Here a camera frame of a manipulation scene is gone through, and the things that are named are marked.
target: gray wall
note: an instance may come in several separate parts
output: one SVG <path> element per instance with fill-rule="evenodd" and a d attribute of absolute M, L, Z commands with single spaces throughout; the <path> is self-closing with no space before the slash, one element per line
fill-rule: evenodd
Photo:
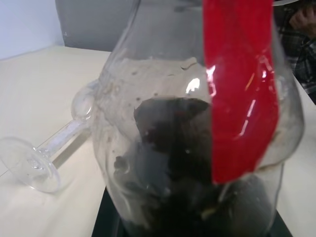
<path fill-rule="evenodd" d="M 65 46 L 112 51 L 133 0 L 56 0 Z"/>

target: black base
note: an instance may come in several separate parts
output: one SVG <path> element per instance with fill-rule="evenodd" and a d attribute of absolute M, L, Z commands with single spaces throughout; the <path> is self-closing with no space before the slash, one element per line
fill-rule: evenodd
<path fill-rule="evenodd" d="M 105 189 L 92 237 L 128 237 L 122 221 Z M 293 237 L 279 213 L 267 237 Z"/>

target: red strip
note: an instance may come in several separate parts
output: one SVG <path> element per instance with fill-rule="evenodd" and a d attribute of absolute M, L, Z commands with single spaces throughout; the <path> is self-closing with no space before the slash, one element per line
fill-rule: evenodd
<path fill-rule="evenodd" d="M 204 53 L 212 100 L 212 179 L 252 172 L 278 121 L 272 0 L 204 0 Z"/>

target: white table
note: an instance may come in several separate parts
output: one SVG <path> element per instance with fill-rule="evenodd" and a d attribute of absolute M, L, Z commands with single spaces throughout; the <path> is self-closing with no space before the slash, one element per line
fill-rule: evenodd
<path fill-rule="evenodd" d="M 75 93 L 98 78 L 107 52 L 52 47 L 0 61 L 0 137 L 38 146 L 72 118 Z M 278 210 L 295 237 L 316 232 L 316 107 L 299 87 L 306 119 L 302 143 L 287 162 Z M 16 181 L 0 163 L 0 237 L 89 237 L 104 190 L 92 143 L 66 150 L 57 195 Z"/>

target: glass jar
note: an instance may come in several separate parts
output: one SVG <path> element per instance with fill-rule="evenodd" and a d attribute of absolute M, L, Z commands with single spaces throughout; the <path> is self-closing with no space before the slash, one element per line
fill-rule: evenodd
<path fill-rule="evenodd" d="M 237 1 L 215 2 L 134 1 L 100 75 L 95 155 L 133 237 L 256 237 L 271 226 L 283 162 L 303 133 L 300 98 L 271 12 L 267 45 L 255 51 L 234 25 Z M 245 2 L 239 10 L 255 17 L 261 8 Z M 227 29 L 212 30 L 220 9 Z M 222 45 L 207 55 L 213 39 Z"/>

